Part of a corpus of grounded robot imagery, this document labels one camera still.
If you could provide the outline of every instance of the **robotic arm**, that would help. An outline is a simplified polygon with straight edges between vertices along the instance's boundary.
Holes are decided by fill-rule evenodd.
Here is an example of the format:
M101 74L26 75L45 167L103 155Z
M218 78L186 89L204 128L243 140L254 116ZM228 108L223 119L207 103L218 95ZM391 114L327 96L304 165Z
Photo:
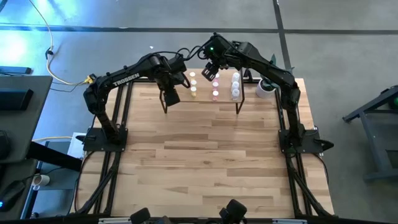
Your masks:
M289 133L286 141L294 148L302 145L305 128L300 123L297 105L300 99L300 90L294 76L286 70L276 67L272 62L261 57L257 48L249 42L229 42L219 34L214 34L203 46L203 59L210 59L202 71L209 81L213 80L218 69L235 67L252 68L262 77L278 84L281 89L282 108L286 110L289 119Z
M149 80L154 80L159 90L164 92L166 105L174 105L180 102L174 86L182 84L186 88L190 88L190 83L183 74L187 70L184 61L185 59L180 54L168 60L160 54L151 53L143 56L136 64L129 67L124 66L117 72L108 72L106 76L98 78L91 75L94 82L86 89L83 96L88 110L99 119L102 132L108 142L117 144L120 141L118 127L105 112L109 92L113 88L140 77L147 77Z

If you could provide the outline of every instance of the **floor line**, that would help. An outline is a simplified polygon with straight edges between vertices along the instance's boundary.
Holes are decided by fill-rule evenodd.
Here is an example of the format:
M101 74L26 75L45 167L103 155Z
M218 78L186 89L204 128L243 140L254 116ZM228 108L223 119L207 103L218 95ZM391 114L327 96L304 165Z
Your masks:
M280 47L282 49L282 56L284 58L285 69L291 69L292 65L290 64L289 51L287 50L285 30L282 22L282 16L280 15L279 3L278 0L272 0L272 2L274 3L275 18L276 18L276 24L278 26Z

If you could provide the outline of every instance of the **desk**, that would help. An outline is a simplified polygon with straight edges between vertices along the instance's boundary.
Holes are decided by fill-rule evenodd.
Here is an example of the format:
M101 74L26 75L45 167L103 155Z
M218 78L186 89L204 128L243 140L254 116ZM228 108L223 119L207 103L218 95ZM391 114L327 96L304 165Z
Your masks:
M0 160L0 166L5 168L4 177L0 179L0 190L13 180L20 180L35 174L37 160L76 171L80 170L81 160L31 141L51 82L52 77L50 76L0 77L0 88L31 89L33 91L32 98L25 111L0 111L0 130L6 131L11 140L9 156ZM25 181L24 193L10 211L0 212L0 220L19 219L21 217L31 183L31 178Z
M302 91L301 122L310 129L304 80L296 81ZM129 217L148 207L153 217L219 217L219 210L235 198L248 208L248 218L294 217L285 157L279 149L275 98L258 98L255 84L245 84L244 90L246 101L239 115L233 104L211 102L179 103L164 114L157 85L135 83L112 216ZM116 92L109 94L108 114ZM103 157L103 152L95 152L87 160L78 207L98 185ZM322 163L310 154L302 160L308 187L333 213ZM297 195L304 211L301 191Z
M51 82L50 76L0 77L0 88L33 91L25 111L0 111L0 130L6 131L11 139L10 154L0 160L0 164L19 162L28 157L80 171L81 160L31 141Z
M36 173L37 160L26 159L21 162L4 166L4 174L0 180L0 192L2 192L14 180L21 180L24 177L32 176ZM25 205L26 197L30 190L30 184L33 177L24 181L25 189L22 195L17 199L15 205L7 212L0 212L0 220L17 220L20 219L22 210Z

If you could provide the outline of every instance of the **black desk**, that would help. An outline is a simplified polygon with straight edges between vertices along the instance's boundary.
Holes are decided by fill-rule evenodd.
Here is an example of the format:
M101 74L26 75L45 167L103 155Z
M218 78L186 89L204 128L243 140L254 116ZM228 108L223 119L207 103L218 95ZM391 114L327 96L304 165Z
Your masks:
M25 111L0 111L0 130L6 131L11 139L11 152L7 159L0 161L4 169L0 190L13 180L35 174L37 160L80 171L80 159L31 141L51 82L50 76L0 77L0 88L31 89L34 92ZM0 220L20 219L31 183L32 178L25 181L24 193L12 209L0 212Z
M4 190L14 180L21 180L24 177L34 175L36 173L37 160L25 159L21 162L2 166L4 173L1 177L0 191ZM0 212L0 220L15 220L21 217L32 179L33 177L25 180L25 189L13 208L8 212Z
M25 111L0 111L0 130L6 131L11 139L11 152L7 159L0 160L0 164L33 158L80 170L81 160L31 142L51 82L50 76L0 77L0 88L31 89L34 92Z

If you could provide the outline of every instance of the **black robotic arm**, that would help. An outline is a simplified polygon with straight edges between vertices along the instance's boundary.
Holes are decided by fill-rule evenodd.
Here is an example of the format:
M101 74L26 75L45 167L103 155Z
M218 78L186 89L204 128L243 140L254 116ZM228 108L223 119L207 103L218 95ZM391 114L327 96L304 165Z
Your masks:
M119 128L105 112L109 92L113 88L133 82L140 77L147 77L149 80L154 80L159 90L164 92L166 105L174 105L180 101L174 86L182 84L186 88L190 87L190 83L183 74L187 70L184 61L185 59L180 54L168 60L160 54L151 53L143 56L136 64L124 66L117 72L108 72L103 77L91 75L94 82L86 89L83 96L88 110L100 121L102 133L107 142L113 144L120 142Z
M280 149L286 157L287 171L301 187L318 215L331 216L318 203L298 175L291 160L291 154L319 153L333 147L333 143L319 139L317 130L305 130L304 125L300 123L298 112L300 90L294 76L289 71L278 68L272 62L261 57L258 49L249 42L229 42L221 35L214 34L202 46L202 51L204 57L198 56L201 59L211 60L202 71L202 75L209 81L214 79L219 69L234 67L240 70L244 67L256 70L263 78L268 78L280 86L282 108L286 110L289 120L289 130L279 130Z
M305 133L304 125L300 123L297 105L300 90L294 76L286 70L276 67L272 62L261 57L257 48L249 42L229 42L219 34L214 34L210 41L203 46L205 59L210 59L202 74L212 80L218 69L234 67L252 68L263 77L280 86L282 108L286 110L289 119L289 133L286 144L294 148L302 146Z

